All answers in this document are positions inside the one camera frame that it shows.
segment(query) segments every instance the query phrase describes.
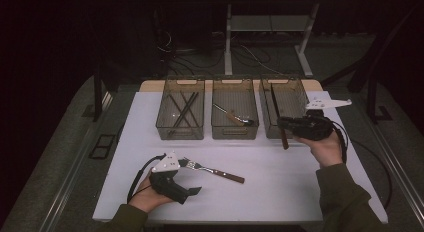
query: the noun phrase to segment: transparent gray container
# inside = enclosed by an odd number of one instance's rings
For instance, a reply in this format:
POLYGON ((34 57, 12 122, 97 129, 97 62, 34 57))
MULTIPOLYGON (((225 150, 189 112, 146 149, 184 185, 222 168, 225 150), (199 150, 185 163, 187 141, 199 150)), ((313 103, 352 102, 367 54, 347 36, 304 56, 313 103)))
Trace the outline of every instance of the transparent gray container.
POLYGON ((214 76, 211 109, 213 139, 254 140, 256 138, 259 119, 251 76, 214 76))
POLYGON ((162 140, 204 138, 204 76, 168 76, 156 120, 162 140))
MULTIPOLYGON (((261 75, 259 94, 261 99, 262 114, 266 137, 281 139, 281 131, 277 126, 277 112, 271 94, 271 86, 277 101, 279 116, 292 118, 302 117, 306 114, 308 97, 299 75, 261 75)), ((293 135, 286 130, 288 139, 293 135)))

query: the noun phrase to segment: dark background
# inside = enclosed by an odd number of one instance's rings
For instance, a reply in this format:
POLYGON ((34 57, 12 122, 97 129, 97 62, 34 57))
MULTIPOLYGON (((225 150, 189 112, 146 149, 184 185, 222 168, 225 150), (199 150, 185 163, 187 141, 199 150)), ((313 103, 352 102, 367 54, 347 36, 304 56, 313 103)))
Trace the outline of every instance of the dark background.
MULTIPOLYGON (((324 2, 314 33, 387 33, 417 1, 324 2)), ((103 72, 109 90, 116 90, 119 83, 162 76, 156 49, 161 26, 179 34, 181 41, 207 50, 209 32, 223 31, 226 7, 200 7, 203 12, 192 13, 199 6, 181 10, 168 5, 158 25, 152 19, 157 7, 137 3, 0 0, 0 226, 80 86, 96 69, 103 72), (141 73, 141 67, 147 69, 141 73)), ((410 16, 376 68, 380 81, 422 133, 424 111, 417 103, 424 82, 423 8, 410 16)), ((286 7, 302 9, 298 4, 286 7)), ((255 10, 269 13, 260 6, 255 10)))

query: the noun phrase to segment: person's left hand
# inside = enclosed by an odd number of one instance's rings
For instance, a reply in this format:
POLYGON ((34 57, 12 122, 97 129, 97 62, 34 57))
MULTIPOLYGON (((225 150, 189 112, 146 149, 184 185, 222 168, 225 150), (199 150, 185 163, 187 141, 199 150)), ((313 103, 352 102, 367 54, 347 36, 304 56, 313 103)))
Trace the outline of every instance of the person's left hand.
POLYGON ((140 183, 138 186, 136 194, 131 198, 130 202, 128 203, 131 206, 134 206, 146 213, 149 213, 150 211, 154 210, 156 207, 173 202, 172 199, 166 197, 165 195, 158 194, 150 184, 150 173, 146 175, 144 180, 140 183))

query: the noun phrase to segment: olive green sleeve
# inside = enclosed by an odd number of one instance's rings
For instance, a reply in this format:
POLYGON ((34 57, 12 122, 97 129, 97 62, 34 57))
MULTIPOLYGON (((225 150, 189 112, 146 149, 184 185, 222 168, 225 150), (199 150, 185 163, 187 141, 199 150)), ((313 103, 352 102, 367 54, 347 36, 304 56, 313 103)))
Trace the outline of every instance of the olive green sleeve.
POLYGON ((320 169, 317 178, 323 231, 387 231, 368 204, 371 196, 353 181, 345 164, 320 169))
POLYGON ((146 212, 123 204, 113 219, 102 225, 96 232, 140 232, 146 220, 146 212))

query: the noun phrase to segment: fork handle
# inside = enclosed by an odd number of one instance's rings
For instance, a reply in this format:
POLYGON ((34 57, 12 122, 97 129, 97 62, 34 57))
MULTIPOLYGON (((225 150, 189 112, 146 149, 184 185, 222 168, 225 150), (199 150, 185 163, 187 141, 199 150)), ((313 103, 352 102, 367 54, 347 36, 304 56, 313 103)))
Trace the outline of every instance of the fork handle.
POLYGON ((213 174, 216 174, 216 175, 219 175, 221 177, 224 177, 224 178, 227 178, 227 179, 230 179, 230 180, 233 180, 233 181, 242 183, 242 184, 244 183, 244 178, 242 178, 240 176, 237 176, 237 175, 229 174, 229 173, 222 172, 222 171, 216 170, 216 169, 212 170, 212 173, 213 174))

